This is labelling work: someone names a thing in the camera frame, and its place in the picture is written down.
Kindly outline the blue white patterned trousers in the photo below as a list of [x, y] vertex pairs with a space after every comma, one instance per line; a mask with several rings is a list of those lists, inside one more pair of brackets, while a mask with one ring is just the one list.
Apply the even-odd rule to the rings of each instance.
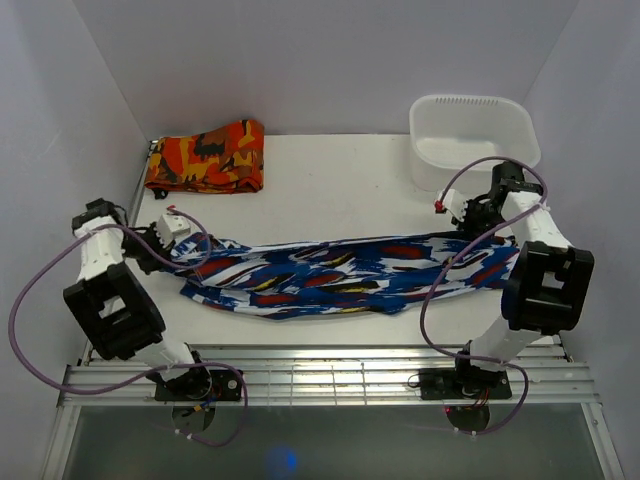
[[181, 295], [216, 310], [271, 320], [395, 315], [438, 297], [505, 286], [519, 248], [512, 237], [477, 246], [459, 232], [245, 246], [195, 233], [171, 251]]

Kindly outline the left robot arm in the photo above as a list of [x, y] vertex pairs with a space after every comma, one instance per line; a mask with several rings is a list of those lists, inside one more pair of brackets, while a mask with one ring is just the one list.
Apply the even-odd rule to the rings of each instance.
[[147, 378], [170, 394], [204, 399], [213, 392], [211, 373], [195, 350], [165, 335], [159, 309], [126, 264], [133, 259], [150, 274], [173, 263], [171, 251], [191, 232], [190, 222], [169, 211], [134, 236], [127, 226], [124, 209], [102, 198], [72, 219], [74, 237], [83, 241], [81, 268], [64, 301], [103, 359], [138, 360], [153, 370]]

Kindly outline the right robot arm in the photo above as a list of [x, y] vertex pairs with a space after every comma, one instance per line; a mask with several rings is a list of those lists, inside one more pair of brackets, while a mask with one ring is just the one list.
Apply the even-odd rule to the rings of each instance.
[[522, 166], [503, 161], [493, 167], [487, 193], [466, 200], [454, 193], [445, 201], [453, 210], [453, 224], [468, 237], [509, 221], [519, 248], [499, 317], [455, 361], [451, 382], [464, 397], [504, 387], [508, 362], [535, 341], [570, 331], [579, 321], [595, 259], [560, 232], [544, 192], [541, 182], [526, 181]]

